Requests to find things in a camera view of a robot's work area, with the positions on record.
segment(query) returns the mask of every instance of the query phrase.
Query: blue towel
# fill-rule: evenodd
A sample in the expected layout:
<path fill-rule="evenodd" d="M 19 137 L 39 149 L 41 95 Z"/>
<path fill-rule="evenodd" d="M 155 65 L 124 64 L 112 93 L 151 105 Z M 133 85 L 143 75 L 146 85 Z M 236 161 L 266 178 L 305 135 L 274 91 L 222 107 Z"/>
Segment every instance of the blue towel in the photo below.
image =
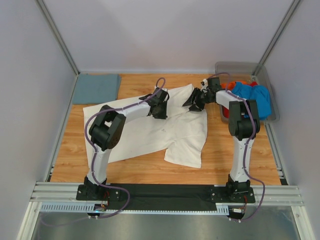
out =
<path fill-rule="evenodd" d="M 236 82 L 232 93 L 245 99 L 255 99 L 258 107 L 259 118 L 265 120 L 271 113 L 270 94 L 265 86 L 244 85 Z"/>
<path fill-rule="evenodd" d="M 80 74 L 75 84 L 72 104 L 102 104 L 117 99 L 121 83 L 118 74 Z"/>

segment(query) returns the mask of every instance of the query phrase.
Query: orange object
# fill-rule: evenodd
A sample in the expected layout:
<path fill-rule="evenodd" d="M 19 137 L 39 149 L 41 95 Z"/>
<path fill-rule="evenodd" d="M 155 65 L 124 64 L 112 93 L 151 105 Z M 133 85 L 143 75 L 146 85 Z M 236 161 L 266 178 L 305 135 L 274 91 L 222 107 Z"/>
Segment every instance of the orange object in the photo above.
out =
<path fill-rule="evenodd" d="M 250 85 L 251 87 L 258 85 L 258 83 L 257 83 L 256 81 L 253 81 L 253 82 L 250 83 L 250 84 L 248 84 L 246 81 L 232 81 L 232 82 L 230 82 L 229 85 L 228 85 L 228 90 L 231 91 L 232 89 L 234 89 L 235 86 L 236 86 L 236 82 L 240 82 L 240 83 L 245 84 L 245 85 Z M 227 85 L 226 83 L 221 83 L 221 87 L 222 87 L 223 89 L 226 88 L 226 85 Z M 224 106 L 222 107 L 222 114 L 223 114 L 223 116 L 226 117 L 227 119 L 229 118 L 229 110 L 228 110 L 227 108 L 225 108 Z"/>
<path fill-rule="evenodd" d="M 231 81 L 231 82 L 229 82 L 228 90 L 231 91 L 232 89 L 234 89 L 235 86 L 236 86 L 236 82 L 240 82 L 240 83 L 245 84 L 245 85 L 248 84 L 246 81 Z M 226 85 L 227 85 L 227 83 L 221 83 L 221 87 L 222 87 L 223 89 L 226 88 Z"/>

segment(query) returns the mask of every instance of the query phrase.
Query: wooden surface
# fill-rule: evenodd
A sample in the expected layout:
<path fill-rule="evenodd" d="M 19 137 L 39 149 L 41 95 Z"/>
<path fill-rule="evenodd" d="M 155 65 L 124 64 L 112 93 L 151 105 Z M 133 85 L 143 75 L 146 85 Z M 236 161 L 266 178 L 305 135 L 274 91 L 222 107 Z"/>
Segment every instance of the wooden surface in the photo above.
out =
<path fill-rule="evenodd" d="M 152 93 L 159 77 L 166 78 L 168 89 L 200 82 L 207 74 L 121 74 L 118 99 Z M 83 182 L 88 173 L 84 138 L 83 107 L 73 105 L 55 163 L 51 182 Z M 109 183 L 143 184 L 225 184 L 230 173 L 234 143 L 228 124 L 220 119 L 217 104 L 207 104 L 208 136 L 203 147 L 201 169 L 176 165 L 164 160 L 165 150 L 146 154 L 108 165 Z M 252 147 L 250 174 L 266 185 L 280 185 L 276 164 L 264 126 Z"/>

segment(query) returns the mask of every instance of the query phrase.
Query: transparent storage bin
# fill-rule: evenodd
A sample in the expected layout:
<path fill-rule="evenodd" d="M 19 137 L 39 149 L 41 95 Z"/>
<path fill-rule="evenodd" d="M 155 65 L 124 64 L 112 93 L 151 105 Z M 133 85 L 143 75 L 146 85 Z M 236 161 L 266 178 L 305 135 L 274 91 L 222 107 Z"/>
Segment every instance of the transparent storage bin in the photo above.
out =
<path fill-rule="evenodd" d="M 231 75 L 231 81 L 244 81 L 247 83 L 257 82 L 258 85 L 262 85 L 269 90 L 271 115 L 262 122 L 270 123 L 279 120 L 279 111 L 276 104 L 276 100 L 273 94 L 273 90 L 268 77 L 267 69 L 264 65 L 252 62 L 234 62 L 234 61 L 219 61 L 215 64 L 215 73 L 227 72 Z M 229 77 L 227 75 L 219 76 L 221 83 L 227 83 Z M 225 123 L 229 121 L 227 117 L 223 115 L 223 109 L 220 105 L 221 120 Z"/>

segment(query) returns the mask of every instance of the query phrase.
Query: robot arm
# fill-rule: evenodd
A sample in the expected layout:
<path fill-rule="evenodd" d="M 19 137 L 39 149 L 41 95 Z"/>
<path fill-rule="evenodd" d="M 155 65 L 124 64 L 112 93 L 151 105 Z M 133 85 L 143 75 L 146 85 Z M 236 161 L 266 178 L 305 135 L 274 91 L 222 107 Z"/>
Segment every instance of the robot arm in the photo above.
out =
<path fill-rule="evenodd" d="M 194 112 L 202 111 L 205 104 L 209 103 L 217 103 L 229 109 L 228 128 L 231 136 L 233 136 L 234 154 L 227 187 L 230 194 L 248 192 L 250 180 L 243 168 L 243 159 L 245 145 L 248 144 L 247 152 L 245 154 L 245 166 L 249 167 L 251 149 L 255 136 L 247 143 L 253 133 L 253 126 L 249 118 L 243 117 L 248 114 L 245 104 L 242 100 L 232 96 L 229 93 L 230 91 L 222 89 L 218 77 L 205 79 L 201 84 L 202 88 L 195 88 L 183 106 L 190 106 L 189 110 Z M 258 133 L 260 131 L 260 120 L 257 103 L 255 100 L 251 99 L 246 100 L 246 103 L 249 106 L 255 123 L 255 133 Z"/>
<path fill-rule="evenodd" d="M 151 94 L 140 97 L 138 102 L 145 100 Z M 155 119 L 167 118 L 167 102 L 169 94 L 165 89 L 161 89 L 155 96 L 138 105 L 123 110 L 108 111 L 99 114 L 93 121 L 89 135 L 91 142 L 97 148 L 94 161 L 94 175 L 99 183 L 105 184 L 107 181 L 107 167 L 112 149 L 118 144 L 125 124 L 146 116 L 153 116 Z M 112 109 L 108 105 L 104 105 L 103 110 Z M 92 176 L 92 166 L 84 179 L 84 185 L 81 185 L 81 191 L 77 195 L 78 200 L 101 199 L 101 191 Z"/>

